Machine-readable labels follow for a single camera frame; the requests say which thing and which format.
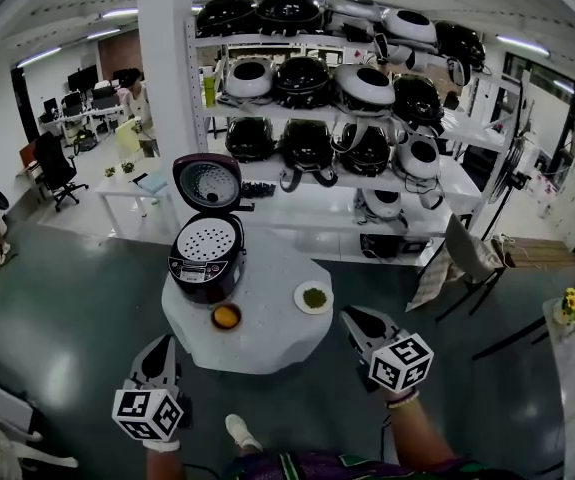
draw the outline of open rice cooker lid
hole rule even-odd
[[[242,176],[238,162],[225,155],[196,153],[174,162],[178,192],[194,210],[218,217],[238,208]]]

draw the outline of black office chair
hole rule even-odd
[[[84,183],[82,185],[75,185],[71,183],[71,180],[73,180],[74,176],[78,173],[76,164],[74,164],[74,157],[73,155],[69,157],[71,161],[70,165],[65,159],[60,141],[56,139],[51,132],[43,133],[36,139],[34,158],[43,169],[45,185],[47,185],[47,188],[56,200],[57,212],[60,211],[60,203],[62,203],[63,199],[67,196],[76,201],[76,204],[80,203],[73,195],[73,191],[83,187],[87,190],[89,185]]]

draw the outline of white desk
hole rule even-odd
[[[140,188],[133,182],[135,178],[142,174],[160,171],[160,158],[143,158],[142,160],[139,160],[134,164],[133,172],[130,172],[129,174],[125,174],[123,172],[120,164],[116,165],[115,169],[116,174],[111,178],[103,178],[100,184],[94,189],[94,192],[96,192],[100,197],[100,201],[105,208],[105,212],[107,213],[107,217],[109,218],[114,231],[116,232],[116,236],[123,238],[125,235],[123,234],[120,224],[107,201],[107,196],[134,198],[142,217],[147,216],[147,210],[145,209],[141,198],[160,200],[160,206],[165,214],[167,226],[169,227],[171,234],[174,235],[178,231],[178,221],[176,220],[175,214],[173,214],[173,206],[171,203],[171,197],[169,196],[169,187],[165,187],[157,193],[152,194],[151,192]]]
[[[75,116],[69,116],[69,117],[59,117],[58,119],[54,120],[54,123],[60,124],[60,125],[64,125],[65,123],[69,123],[72,121],[82,121],[85,117],[89,117],[90,118],[90,124],[92,127],[92,131],[94,132],[94,136],[96,137],[96,140],[98,140],[98,132],[96,131],[96,125],[94,124],[94,117],[102,117],[102,116],[108,116],[110,114],[122,114],[125,111],[125,107],[123,107],[122,105],[118,105],[116,107],[110,107],[110,108],[103,108],[100,110],[87,110],[85,112],[83,112],[82,114],[77,114]],[[63,135],[66,136],[66,130],[63,128]]]
[[[201,368],[264,375],[307,359],[327,334],[333,309],[308,315],[294,290],[305,281],[331,287],[331,276],[288,242],[266,231],[245,232],[243,275],[230,297],[242,313],[238,328],[221,332],[208,306],[189,302],[167,276],[161,304],[181,345]]]

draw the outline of bracelet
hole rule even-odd
[[[418,398],[418,395],[420,395],[420,392],[416,388],[414,388],[412,392],[409,393],[408,395],[405,395],[404,397],[399,398],[394,402],[386,402],[385,407],[387,407],[387,409],[389,410],[398,409],[403,405],[407,405],[409,402],[413,402],[414,400],[416,400],[416,398]]]
[[[180,441],[142,441],[145,448],[154,450],[158,453],[174,452],[180,448]]]

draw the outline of ceiling light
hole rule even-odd
[[[496,36],[496,39],[498,39],[502,43],[511,44],[514,46],[518,46],[520,48],[525,48],[526,50],[531,50],[532,52],[540,53],[541,55],[549,57],[549,50],[543,48],[542,46],[538,46],[537,44],[526,43],[524,41],[521,41],[520,39],[512,39],[511,37],[505,37],[505,36]]]
[[[123,16],[134,16],[138,14],[138,9],[115,9],[103,14],[103,18],[122,18]]]
[[[53,50],[47,50],[46,52],[39,53],[38,55],[34,55],[33,57],[29,57],[28,59],[25,59],[25,60],[19,62],[18,66],[16,66],[16,67],[22,68],[24,66],[27,66],[28,64],[31,64],[32,62],[36,62],[37,60],[44,59],[45,57],[49,57],[50,55],[53,55],[54,53],[57,53],[60,50],[61,50],[60,46],[57,46]]]
[[[567,91],[569,94],[575,93],[574,88],[571,85],[564,84],[559,80],[554,80],[554,85],[556,87],[560,87],[563,91]]]
[[[120,32],[119,28],[112,28],[111,30],[105,30],[103,32],[96,32],[95,34],[90,34],[87,36],[87,39],[96,39],[97,37],[108,36],[110,34],[117,34]]]

